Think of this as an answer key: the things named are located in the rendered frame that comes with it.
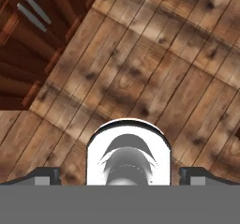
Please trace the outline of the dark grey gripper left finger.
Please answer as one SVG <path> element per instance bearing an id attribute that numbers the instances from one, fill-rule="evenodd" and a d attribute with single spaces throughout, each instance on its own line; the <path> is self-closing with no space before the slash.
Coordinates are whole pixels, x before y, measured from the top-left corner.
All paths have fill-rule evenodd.
<path id="1" fill-rule="evenodd" d="M 60 169 L 58 167 L 37 167 L 23 177 L 1 183 L 1 186 L 60 186 Z"/>

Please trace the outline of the dark brown wooden cupboard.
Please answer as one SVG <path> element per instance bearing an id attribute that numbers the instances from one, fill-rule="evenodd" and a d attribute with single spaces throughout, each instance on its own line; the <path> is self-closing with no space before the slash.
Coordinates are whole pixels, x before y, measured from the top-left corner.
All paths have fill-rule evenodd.
<path id="1" fill-rule="evenodd" d="M 95 0 L 35 0 L 47 24 L 25 0 L 0 0 L 0 111 L 30 107 Z M 44 33 L 18 9 L 22 4 Z"/>

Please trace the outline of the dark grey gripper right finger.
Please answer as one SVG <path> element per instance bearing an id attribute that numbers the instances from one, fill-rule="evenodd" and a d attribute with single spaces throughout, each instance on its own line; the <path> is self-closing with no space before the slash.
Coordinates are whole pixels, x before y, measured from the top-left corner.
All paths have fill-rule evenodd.
<path id="1" fill-rule="evenodd" d="M 182 186 L 240 186 L 240 183 L 217 177 L 203 167 L 182 167 L 179 169 L 179 175 L 179 184 Z"/>

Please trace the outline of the white round domed object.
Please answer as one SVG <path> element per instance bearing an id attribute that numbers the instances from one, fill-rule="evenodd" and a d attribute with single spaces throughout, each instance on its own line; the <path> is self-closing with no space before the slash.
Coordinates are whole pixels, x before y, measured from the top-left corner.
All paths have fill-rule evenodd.
<path id="1" fill-rule="evenodd" d="M 172 148 L 164 133 L 138 118 L 101 125 L 87 146 L 88 186 L 168 186 Z"/>

